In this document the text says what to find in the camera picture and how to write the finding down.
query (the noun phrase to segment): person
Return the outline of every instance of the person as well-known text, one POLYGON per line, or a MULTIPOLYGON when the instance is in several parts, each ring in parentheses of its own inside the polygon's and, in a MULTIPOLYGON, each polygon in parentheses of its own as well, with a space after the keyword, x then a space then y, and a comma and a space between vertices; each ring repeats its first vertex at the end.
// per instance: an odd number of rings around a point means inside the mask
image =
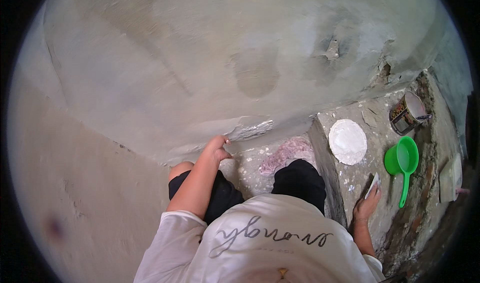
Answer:
POLYGON ((221 171, 232 156, 213 137, 195 164, 169 175, 170 203, 134 283, 379 282, 382 266, 368 231, 379 186, 353 211, 353 237, 324 217, 325 183, 315 167, 280 148, 271 194, 246 201, 221 171))

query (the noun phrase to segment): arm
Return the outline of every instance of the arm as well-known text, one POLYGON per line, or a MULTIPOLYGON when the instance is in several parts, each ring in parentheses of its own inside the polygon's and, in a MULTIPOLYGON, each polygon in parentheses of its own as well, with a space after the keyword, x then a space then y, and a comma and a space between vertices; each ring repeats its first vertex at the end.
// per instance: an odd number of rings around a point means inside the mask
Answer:
POLYGON ((353 209, 353 241, 363 255, 375 257, 372 240, 368 232, 368 218, 377 208, 381 198, 381 190, 377 184, 372 188, 367 199, 363 197, 353 209))
POLYGON ((230 140, 222 135, 217 135, 208 142, 195 166, 171 199, 166 211, 185 210, 204 219, 220 161, 232 158, 223 148, 225 143, 230 144, 230 140))

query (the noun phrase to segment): bare leg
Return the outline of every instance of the bare leg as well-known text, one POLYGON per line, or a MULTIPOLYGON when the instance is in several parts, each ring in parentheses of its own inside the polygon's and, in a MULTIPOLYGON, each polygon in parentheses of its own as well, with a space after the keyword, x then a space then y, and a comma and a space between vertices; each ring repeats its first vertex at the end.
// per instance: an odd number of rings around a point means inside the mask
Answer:
POLYGON ((194 168, 194 165, 195 164, 191 163, 190 161, 180 162, 170 170, 170 174, 168 174, 168 181, 170 182, 173 178, 181 175, 184 172, 191 171, 194 168))

